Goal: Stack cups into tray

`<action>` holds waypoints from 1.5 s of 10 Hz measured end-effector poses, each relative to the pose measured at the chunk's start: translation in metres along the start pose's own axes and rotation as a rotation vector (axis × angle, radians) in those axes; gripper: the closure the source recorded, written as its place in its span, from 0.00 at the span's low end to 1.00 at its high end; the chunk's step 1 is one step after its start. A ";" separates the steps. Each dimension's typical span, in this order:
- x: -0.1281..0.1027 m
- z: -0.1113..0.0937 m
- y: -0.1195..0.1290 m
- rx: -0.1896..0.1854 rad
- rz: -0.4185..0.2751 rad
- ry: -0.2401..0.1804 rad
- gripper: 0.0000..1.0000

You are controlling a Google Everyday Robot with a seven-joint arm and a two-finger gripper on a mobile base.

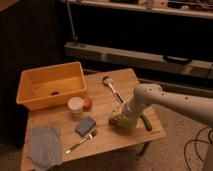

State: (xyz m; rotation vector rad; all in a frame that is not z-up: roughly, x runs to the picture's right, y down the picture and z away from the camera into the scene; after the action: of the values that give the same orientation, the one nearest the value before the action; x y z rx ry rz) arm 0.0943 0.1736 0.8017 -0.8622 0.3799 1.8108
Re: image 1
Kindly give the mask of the green and cream gripper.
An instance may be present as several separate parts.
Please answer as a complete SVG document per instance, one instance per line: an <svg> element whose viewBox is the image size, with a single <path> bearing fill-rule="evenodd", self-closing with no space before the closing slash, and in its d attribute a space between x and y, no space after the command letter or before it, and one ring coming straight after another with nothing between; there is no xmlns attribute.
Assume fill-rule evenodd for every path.
<svg viewBox="0 0 213 171"><path fill-rule="evenodd" d="M122 129L131 129L132 121L123 114L117 114L109 118L109 124Z"/></svg>

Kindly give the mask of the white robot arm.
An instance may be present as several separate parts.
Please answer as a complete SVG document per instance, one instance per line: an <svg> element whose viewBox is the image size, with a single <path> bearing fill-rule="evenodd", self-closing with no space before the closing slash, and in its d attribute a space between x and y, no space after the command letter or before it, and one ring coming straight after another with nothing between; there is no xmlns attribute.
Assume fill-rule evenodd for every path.
<svg viewBox="0 0 213 171"><path fill-rule="evenodd" d="M109 123L123 129L133 128L143 111L152 104L161 105L190 119L213 127L213 99L164 91L158 84L139 84L133 97Z"/></svg>

